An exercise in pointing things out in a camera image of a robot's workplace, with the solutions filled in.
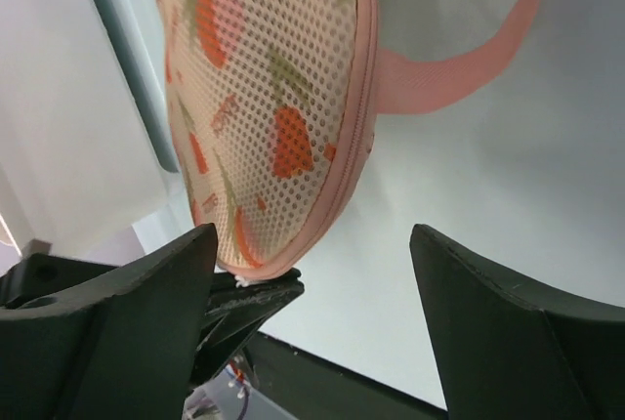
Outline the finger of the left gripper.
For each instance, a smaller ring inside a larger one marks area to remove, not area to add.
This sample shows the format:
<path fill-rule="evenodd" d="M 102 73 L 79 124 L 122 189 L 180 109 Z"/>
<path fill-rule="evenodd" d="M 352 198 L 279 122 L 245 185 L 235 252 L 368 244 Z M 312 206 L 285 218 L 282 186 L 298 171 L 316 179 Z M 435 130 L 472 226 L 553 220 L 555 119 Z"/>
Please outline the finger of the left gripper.
<path fill-rule="evenodd" d="M 233 275 L 216 273 L 202 319 L 189 383 L 200 386 L 214 379 L 237 356 L 259 328 L 305 291 L 301 273 L 238 287 Z"/>

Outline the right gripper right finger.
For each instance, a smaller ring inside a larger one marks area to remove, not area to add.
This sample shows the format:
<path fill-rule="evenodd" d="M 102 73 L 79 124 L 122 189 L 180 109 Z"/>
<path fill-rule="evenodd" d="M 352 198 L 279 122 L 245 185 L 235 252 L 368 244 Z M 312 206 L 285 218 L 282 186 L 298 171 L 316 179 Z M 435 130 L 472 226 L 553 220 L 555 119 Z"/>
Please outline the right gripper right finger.
<path fill-rule="evenodd" d="M 425 225 L 410 253 L 452 419 L 621 419 L 624 310 L 497 264 Z"/>

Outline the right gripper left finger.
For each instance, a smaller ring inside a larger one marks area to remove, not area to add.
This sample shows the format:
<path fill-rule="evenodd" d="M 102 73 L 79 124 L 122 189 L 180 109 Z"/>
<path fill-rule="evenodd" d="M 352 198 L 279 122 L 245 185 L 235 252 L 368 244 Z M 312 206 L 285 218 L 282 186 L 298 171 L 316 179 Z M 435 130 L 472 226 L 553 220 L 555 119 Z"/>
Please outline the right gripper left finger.
<path fill-rule="evenodd" d="M 5 419 L 178 419 L 218 247 L 195 228 L 90 275 L 33 254 L 1 278 Z"/>

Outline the floral mesh laundry bag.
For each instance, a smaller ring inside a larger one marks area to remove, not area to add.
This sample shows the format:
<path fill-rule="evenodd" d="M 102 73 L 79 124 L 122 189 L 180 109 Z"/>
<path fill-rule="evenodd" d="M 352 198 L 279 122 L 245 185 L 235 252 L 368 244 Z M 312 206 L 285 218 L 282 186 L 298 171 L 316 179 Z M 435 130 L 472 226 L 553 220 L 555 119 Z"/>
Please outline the floral mesh laundry bag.
<path fill-rule="evenodd" d="M 291 269 L 351 199 L 379 114 L 452 105 L 514 58 L 539 0 L 467 53 L 414 62 L 378 45 L 378 0 L 155 0 L 165 102 L 196 225 L 241 279 Z"/>

